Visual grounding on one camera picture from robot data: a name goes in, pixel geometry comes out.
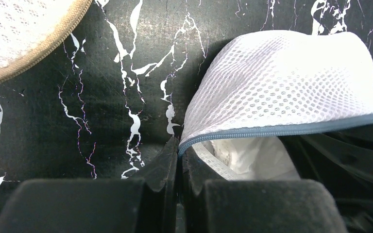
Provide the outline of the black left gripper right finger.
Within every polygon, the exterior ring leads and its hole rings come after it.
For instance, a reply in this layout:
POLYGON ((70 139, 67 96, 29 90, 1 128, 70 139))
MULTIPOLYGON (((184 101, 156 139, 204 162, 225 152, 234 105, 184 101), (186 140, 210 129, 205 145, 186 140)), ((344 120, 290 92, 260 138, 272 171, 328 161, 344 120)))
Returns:
POLYGON ((327 189, 313 180, 227 181, 193 149, 182 157, 189 233, 345 233, 327 189))

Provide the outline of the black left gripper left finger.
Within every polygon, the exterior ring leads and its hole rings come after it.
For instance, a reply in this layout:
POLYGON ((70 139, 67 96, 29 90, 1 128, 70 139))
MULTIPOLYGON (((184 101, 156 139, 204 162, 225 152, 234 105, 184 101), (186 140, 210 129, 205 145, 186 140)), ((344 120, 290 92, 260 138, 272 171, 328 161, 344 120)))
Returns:
POLYGON ((178 144, 172 137, 124 180, 25 181, 0 214, 0 233, 172 233, 178 144))

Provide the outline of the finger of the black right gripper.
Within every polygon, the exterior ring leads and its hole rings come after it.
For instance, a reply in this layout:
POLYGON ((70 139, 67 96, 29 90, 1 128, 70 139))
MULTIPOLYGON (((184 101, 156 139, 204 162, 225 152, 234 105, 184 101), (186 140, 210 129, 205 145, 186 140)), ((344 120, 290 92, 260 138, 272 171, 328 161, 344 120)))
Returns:
POLYGON ((302 178, 322 183, 337 202, 373 205, 373 125, 280 140, 302 178))

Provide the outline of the white bra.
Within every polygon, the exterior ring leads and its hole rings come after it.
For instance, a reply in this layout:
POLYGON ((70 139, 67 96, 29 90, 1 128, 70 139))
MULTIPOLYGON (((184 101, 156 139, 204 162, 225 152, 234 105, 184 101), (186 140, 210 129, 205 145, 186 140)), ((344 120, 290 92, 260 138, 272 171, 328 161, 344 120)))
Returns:
POLYGON ((301 179, 278 137, 208 140, 203 146, 241 179, 301 179))

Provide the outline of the white mesh bag blue trim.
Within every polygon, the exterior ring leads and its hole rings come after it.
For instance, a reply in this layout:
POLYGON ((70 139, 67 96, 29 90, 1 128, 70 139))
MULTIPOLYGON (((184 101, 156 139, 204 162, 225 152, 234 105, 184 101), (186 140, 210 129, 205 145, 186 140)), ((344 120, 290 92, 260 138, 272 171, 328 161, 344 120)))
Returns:
POLYGON ((356 34, 260 31, 236 37, 215 57, 187 107, 178 154, 193 149, 221 177, 244 180, 203 142, 370 124, 373 60, 356 34))

